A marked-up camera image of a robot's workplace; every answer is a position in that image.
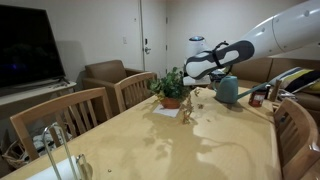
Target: wooden chair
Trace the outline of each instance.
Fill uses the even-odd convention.
[[[28,125],[42,122],[48,126],[57,122],[66,131],[68,129],[72,138],[75,138],[98,125],[93,108],[97,102],[103,106],[101,109],[106,117],[111,118],[112,113],[105,88],[89,89],[61,96],[12,116],[11,122],[29,159],[33,161],[39,157],[39,154],[28,131]],[[51,129],[50,133],[55,145],[60,146],[55,130]]]
[[[145,72],[130,76],[115,84],[116,97],[120,113],[149,98],[148,80],[155,79],[156,74]]]
[[[301,180],[320,179],[320,160],[318,160],[303,176]]]
[[[320,157],[316,123],[306,109],[289,98],[280,104],[274,119],[283,178],[301,179]]]
[[[121,80],[145,71],[124,67],[121,60],[110,60],[85,66],[86,78],[82,79],[84,89],[105,87],[113,115],[120,113],[114,85]]]

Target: door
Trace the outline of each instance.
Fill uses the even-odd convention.
[[[143,64],[164,77],[167,67],[166,0],[140,0]]]

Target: handle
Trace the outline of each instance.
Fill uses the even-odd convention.
[[[56,164],[55,160],[53,159],[51,150],[50,150],[50,148],[49,148],[49,146],[48,146],[48,144],[47,144],[47,142],[46,142],[46,138],[45,138],[46,133],[47,133],[50,129],[53,128],[53,130],[55,131],[54,127],[56,127],[56,128],[59,130],[59,132],[60,132],[60,134],[61,134],[61,136],[62,136],[62,142],[63,142],[62,145],[64,146],[65,151],[66,151],[66,154],[67,154],[67,158],[69,159],[69,164],[70,164],[70,166],[71,166],[71,170],[72,170],[73,177],[74,177],[74,179],[78,179],[76,170],[75,170],[75,168],[74,168],[74,166],[73,166],[73,163],[72,163],[70,151],[69,151],[69,148],[68,148],[68,145],[67,145],[67,140],[66,140],[66,137],[65,137],[65,135],[64,135],[65,132],[63,131],[63,129],[61,128],[61,126],[59,126],[59,124],[55,122],[55,123],[53,123],[52,125],[47,126],[47,127],[44,129],[44,131],[43,131],[43,133],[42,133],[42,142],[43,142],[43,144],[44,144],[44,146],[45,146],[45,148],[46,148],[47,154],[48,154],[49,159],[50,159],[50,161],[51,161],[53,170],[54,170],[54,172],[56,173],[57,179],[61,180],[62,178],[61,178],[61,175],[60,175],[59,170],[58,170],[58,168],[57,168],[57,164]]]
[[[216,80],[214,80],[214,81],[212,82],[212,89],[213,89],[215,92],[217,92]]]
[[[151,48],[148,48],[148,47],[145,47],[145,48],[144,48],[144,52],[145,52],[146,54],[150,54],[150,50],[151,50]]]
[[[250,90],[248,90],[248,91],[246,91],[246,92],[244,92],[244,93],[242,93],[242,94],[239,94],[239,95],[238,95],[238,99],[240,99],[240,98],[242,98],[242,97],[244,97],[244,96],[252,93],[253,91],[256,91],[256,90],[258,90],[258,89],[260,89],[260,88],[262,88],[262,87],[265,87],[267,84],[268,84],[267,82],[262,83],[262,84],[260,84],[260,85],[258,85],[258,86],[255,86],[254,88],[252,88],[252,89],[250,89]]]

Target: chair backrest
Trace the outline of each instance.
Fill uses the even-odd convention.
[[[11,122],[29,159],[32,161],[39,157],[28,131],[29,125],[42,122],[48,126],[57,122],[72,135],[72,138],[75,138],[98,125],[93,108],[95,104],[92,101],[100,101],[106,117],[108,119],[112,117],[105,88],[89,89],[61,96],[12,116]],[[51,129],[50,133],[54,144],[57,147],[60,146],[55,130]]]
[[[136,74],[115,84],[115,92],[120,113],[149,98],[148,80],[155,79],[156,74],[144,72]]]
[[[274,114],[284,179],[301,179],[319,159],[317,125],[297,102],[285,98]]]
[[[111,60],[86,65],[87,77],[117,83],[126,78],[126,71],[121,60]]]

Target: green leaves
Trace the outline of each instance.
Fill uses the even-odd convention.
[[[183,72],[174,67],[166,77],[150,81],[149,89],[158,97],[168,97],[183,101],[191,89],[183,85]]]

